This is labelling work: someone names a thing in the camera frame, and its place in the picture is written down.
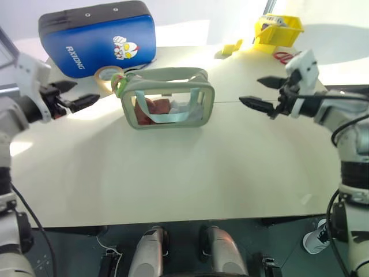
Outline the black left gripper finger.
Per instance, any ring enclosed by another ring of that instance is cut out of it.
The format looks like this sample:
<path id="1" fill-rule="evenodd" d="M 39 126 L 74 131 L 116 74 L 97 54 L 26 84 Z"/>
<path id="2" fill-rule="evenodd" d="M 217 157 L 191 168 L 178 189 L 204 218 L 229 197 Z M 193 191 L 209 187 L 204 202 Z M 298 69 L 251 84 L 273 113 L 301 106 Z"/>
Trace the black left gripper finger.
<path id="1" fill-rule="evenodd" d="M 77 83 L 74 81 L 56 81 L 52 84 L 60 93 L 69 92 Z"/>
<path id="2" fill-rule="evenodd" d="M 70 102 L 69 110 L 72 113 L 83 110 L 95 104 L 100 98 L 98 94 L 87 94 Z"/>

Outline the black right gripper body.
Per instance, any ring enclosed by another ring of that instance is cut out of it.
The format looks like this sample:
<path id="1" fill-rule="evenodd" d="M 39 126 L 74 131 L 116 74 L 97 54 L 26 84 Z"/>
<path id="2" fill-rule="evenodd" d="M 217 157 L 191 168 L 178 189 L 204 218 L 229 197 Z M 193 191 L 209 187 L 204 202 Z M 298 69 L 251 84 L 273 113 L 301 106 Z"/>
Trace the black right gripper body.
<path id="1" fill-rule="evenodd" d="M 279 114 L 290 115 L 297 100 L 300 90 L 299 82 L 302 80 L 300 71 L 294 70 L 286 79 L 286 83 L 278 90 L 280 93 L 280 96 L 277 98 L 279 104 L 275 108 L 275 112 L 269 115 L 271 119 L 275 119 Z"/>

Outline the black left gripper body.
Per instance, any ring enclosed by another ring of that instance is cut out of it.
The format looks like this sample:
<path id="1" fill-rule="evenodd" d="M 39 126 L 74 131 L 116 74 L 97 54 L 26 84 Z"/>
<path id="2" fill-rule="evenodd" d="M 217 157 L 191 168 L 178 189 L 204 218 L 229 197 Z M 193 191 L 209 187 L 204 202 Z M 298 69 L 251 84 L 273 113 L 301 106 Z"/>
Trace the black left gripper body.
<path id="1" fill-rule="evenodd" d="M 52 119 L 57 119 L 67 114 L 71 100 L 63 99 L 58 89 L 52 83 L 41 87 L 40 95 L 51 113 Z"/>

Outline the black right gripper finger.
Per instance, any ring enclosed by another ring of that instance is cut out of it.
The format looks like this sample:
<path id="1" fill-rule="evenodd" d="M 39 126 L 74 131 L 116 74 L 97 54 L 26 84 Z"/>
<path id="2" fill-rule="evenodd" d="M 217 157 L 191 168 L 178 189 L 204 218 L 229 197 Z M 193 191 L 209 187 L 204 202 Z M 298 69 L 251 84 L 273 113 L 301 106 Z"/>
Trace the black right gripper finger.
<path id="1" fill-rule="evenodd" d="M 286 83 L 287 79 L 275 76 L 266 76 L 258 78 L 257 81 L 265 87 L 272 89 L 280 89 Z"/>
<path id="2" fill-rule="evenodd" d="M 273 114 L 275 112 L 273 104 L 266 102 L 261 98 L 255 96 L 241 96 L 239 97 L 239 100 L 246 107 L 251 108 L 253 110 L 257 110 L 259 112 L 265 114 Z"/>

